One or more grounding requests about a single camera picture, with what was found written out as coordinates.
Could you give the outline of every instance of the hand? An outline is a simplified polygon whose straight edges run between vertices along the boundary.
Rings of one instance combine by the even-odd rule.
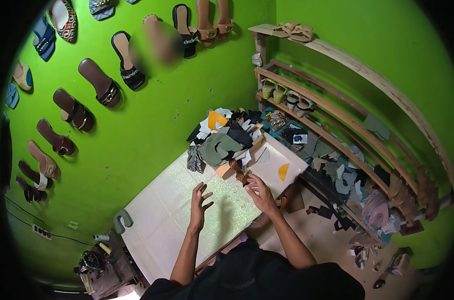
[[[272,217],[274,214],[279,212],[274,197],[272,196],[272,192],[262,181],[262,179],[254,174],[249,174],[247,182],[249,184],[245,187],[245,190],[248,195],[252,197],[255,206],[260,209],[262,213],[266,213],[266,215]]]
[[[212,192],[202,195],[207,188],[207,184],[199,183],[192,191],[192,203],[190,205],[190,224],[188,228],[195,232],[200,232],[204,228],[204,213],[214,202],[202,206],[202,202],[213,195]]]

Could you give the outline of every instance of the floor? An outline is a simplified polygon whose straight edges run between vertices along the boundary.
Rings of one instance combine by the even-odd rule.
[[[301,193],[305,207],[323,205],[322,201],[307,189],[302,188]],[[348,231],[341,230],[333,234],[334,218],[329,220],[314,213],[308,215],[305,209],[295,213],[284,212],[284,216],[300,240],[314,255],[317,263],[337,263],[344,271],[363,285],[366,293],[365,299],[367,300],[409,299],[422,279],[420,272],[409,266],[404,276],[389,274],[385,279],[385,286],[374,290],[372,288],[374,282],[386,270],[392,255],[398,250],[398,247],[393,242],[386,248],[378,250],[378,255],[370,254],[365,263],[365,268],[361,270],[355,266],[354,256],[349,251],[351,247],[349,241],[355,234],[352,228],[349,228]],[[252,223],[246,229],[246,232],[249,237],[259,242],[261,249],[275,251],[285,256],[275,228],[268,218],[261,215],[255,223]],[[227,253],[240,242],[239,238],[235,239],[222,252]],[[372,270],[374,260],[376,263],[381,261],[381,267],[378,272]]]

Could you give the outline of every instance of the wooden plank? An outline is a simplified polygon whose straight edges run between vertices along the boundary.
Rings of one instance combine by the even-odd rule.
[[[275,27],[275,25],[262,24],[250,27],[249,30],[271,36]],[[318,51],[343,64],[347,68],[364,77],[374,86],[379,88],[383,93],[385,93],[387,97],[392,99],[392,101],[394,101],[395,104],[397,104],[407,114],[407,116],[412,119],[412,121],[417,125],[420,131],[422,131],[422,133],[425,135],[430,145],[434,148],[435,152],[439,156],[440,161],[443,164],[443,167],[445,168],[445,171],[447,172],[447,176],[449,177],[450,183],[452,184],[452,188],[454,190],[454,165],[450,160],[447,149],[435,132],[434,128],[424,117],[422,112],[420,112],[416,105],[414,105],[404,93],[402,93],[397,87],[395,87],[395,85],[393,85],[384,76],[380,75],[380,73],[369,67],[367,64],[363,63],[349,53],[320,39],[314,39],[309,43],[302,43],[295,40],[291,41],[304,45],[312,50]]]
[[[262,99],[262,92],[257,92],[255,94],[255,98],[257,100],[261,100]],[[287,108],[287,106],[283,103],[281,104],[275,104],[274,102],[274,99],[273,98],[269,98],[267,99],[268,102],[272,103],[273,105],[277,106],[278,108],[280,108],[281,110],[283,110],[284,112],[286,112],[287,114],[289,114],[290,116],[296,118],[297,120],[299,120],[300,122],[302,122],[303,124],[307,125],[307,127],[309,127],[310,129],[312,129],[313,131],[315,131],[318,135],[320,135],[322,138],[324,138],[326,141],[328,141],[329,143],[331,143],[334,147],[336,147],[337,149],[339,149],[340,151],[342,151],[342,153],[345,154],[345,156],[347,156],[349,159],[352,160],[352,162],[354,164],[356,164],[359,168],[361,168],[369,177],[372,178],[372,180],[377,183],[380,188],[385,192],[387,193],[388,190],[389,190],[389,187],[386,185],[385,182],[382,181],[382,179],[380,179],[380,177],[374,173],[374,170],[372,170],[365,162],[363,162],[362,160],[360,160],[352,151],[350,151],[349,148],[345,147],[343,144],[340,143],[340,140],[334,138],[332,135],[330,135],[329,133],[327,133],[326,131],[324,131],[322,128],[320,128],[319,126],[315,125],[314,122],[312,122],[311,120],[309,120],[308,118],[306,117],[297,117],[297,114],[296,112],[293,112],[293,111],[289,111],[289,109]]]
[[[352,130],[350,130],[349,127],[347,127],[346,125],[344,125],[343,123],[341,123],[339,120],[337,120],[335,117],[331,116],[328,112],[324,111],[323,109],[321,109],[320,107],[316,108],[315,111],[317,111],[318,113],[320,113],[322,116],[324,116],[327,120],[329,120],[330,122],[332,122],[334,125],[338,126],[340,129],[342,129],[346,134],[348,134],[352,139],[354,139],[354,141],[359,145],[361,146],[362,148],[364,148],[370,155],[372,155],[375,159],[377,159],[377,161],[379,162],[379,164],[382,166],[382,168],[384,170],[386,170],[387,172],[391,173],[392,172],[392,168],[391,166],[379,155],[379,153],[377,153],[368,143],[366,143],[364,140],[362,140],[362,138],[360,136],[358,136],[355,132],[353,132]]]
[[[338,107],[332,105],[330,102],[326,101],[325,99],[321,98],[320,96],[312,93],[308,89],[293,83],[292,81],[285,79],[282,76],[279,76],[273,72],[270,72],[266,69],[256,67],[254,69],[255,73],[258,73],[262,76],[268,77],[274,81],[277,81],[284,86],[296,91],[297,93],[302,94],[303,96],[306,96],[313,102],[317,103],[318,105],[322,106],[325,108],[327,111],[332,113],[335,117],[338,117],[340,120],[342,120],[344,123],[346,123],[348,126],[353,128],[355,131],[357,131],[360,135],[362,135],[369,143],[371,143],[374,147],[379,149],[379,152],[382,153],[384,157],[397,169],[397,171],[402,175],[402,177],[405,179],[405,181],[409,184],[411,189],[414,191],[415,194],[418,192],[417,188],[417,183],[416,181],[410,176],[409,172],[406,170],[404,165],[390,153],[390,151],[384,146],[381,141],[379,141],[370,131],[368,131],[364,126],[360,125],[356,121],[354,121],[351,117],[346,115],[344,111],[339,109]]]
[[[285,70],[288,70],[288,71],[290,71],[290,72],[292,72],[294,74],[297,74],[297,75],[307,79],[308,81],[311,81],[311,82],[315,83],[316,85],[326,89],[327,91],[329,91],[333,95],[335,95],[338,98],[344,100],[348,105],[350,105],[351,107],[355,108],[358,112],[360,112],[365,117],[367,117],[369,115],[369,111],[367,109],[365,109],[362,105],[360,105],[357,101],[355,101],[354,99],[350,98],[346,94],[342,93],[341,91],[339,91],[335,87],[329,85],[325,81],[322,81],[322,80],[318,79],[317,77],[314,77],[313,75],[310,75],[309,73],[307,73],[305,71],[302,71],[301,69],[297,69],[295,67],[290,67],[289,64],[281,62],[281,61],[279,61],[277,59],[271,59],[270,63],[273,64],[273,65],[279,66],[279,67],[281,67],[281,68],[283,68]],[[418,169],[418,168],[421,167],[420,162],[417,160],[417,158],[414,156],[414,154],[412,152],[410,152],[409,148],[407,148],[404,145],[404,143],[393,132],[390,132],[390,139],[395,144],[397,144],[397,146],[405,153],[405,155],[410,159],[410,161],[415,166],[415,168]]]

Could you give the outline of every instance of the wedge sandal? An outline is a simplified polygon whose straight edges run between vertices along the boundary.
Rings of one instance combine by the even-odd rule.
[[[52,179],[46,177],[42,173],[34,171],[24,159],[19,160],[19,169],[25,176],[33,181],[33,185],[39,191],[50,189],[54,185]]]
[[[86,58],[79,64],[79,73],[95,88],[95,99],[108,108],[115,107],[121,100],[121,93],[115,81],[107,76],[98,65]]]
[[[58,88],[54,93],[55,104],[62,109],[60,117],[73,127],[89,132],[95,125],[93,114],[85,105],[75,100],[63,88]]]
[[[68,137],[56,134],[52,126],[44,118],[38,121],[37,130],[52,145],[52,150],[57,154],[71,155],[77,149]]]

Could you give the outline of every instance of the brown leather sandal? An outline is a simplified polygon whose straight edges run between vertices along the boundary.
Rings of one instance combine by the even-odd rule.
[[[210,47],[214,44],[217,36],[217,27],[213,27],[209,21],[209,0],[197,0],[197,31],[199,33],[199,42],[204,47]]]
[[[55,104],[62,109],[61,118],[67,123],[72,123],[72,126],[89,132],[94,127],[95,121],[92,113],[69,95],[64,89],[58,88],[54,93]]]
[[[49,178],[57,178],[61,174],[55,160],[42,151],[34,140],[27,142],[27,151],[39,162],[40,173]]]
[[[79,64],[79,73],[95,88],[95,99],[108,108],[115,107],[121,100],[121,93],[115,81],[107,76],[98,65],[86,58]]]
[[[34,189],[31,185],[27,184],[24,178],[17,175],[15,182],[23,189],[23,195],[28,203],[32,203],[32,200],[37,202],[45,201],[47,199],[47,193],[42,190]]]
[[[217,39],[223,41],[229,37],[229,33],[234,29],[234,20],[230,19],[229,0],[217,0],[219,8],[219,18],[217,20]]]
[[[19,160],[19,169],[22,173],[33,181],[34,186],[39,191],[50,189],[54,184],[52,179],[46,177],[44,174],[32,170],[29,164],[24,159]]]
[[[37,130],[50,144],[52,144],[52,150],[57,154],[71,155],[75,152],[75,149],[77,149],[75,144],[68,137],[56,134],[49,122],[43,117],[40,118],[37,123]]]

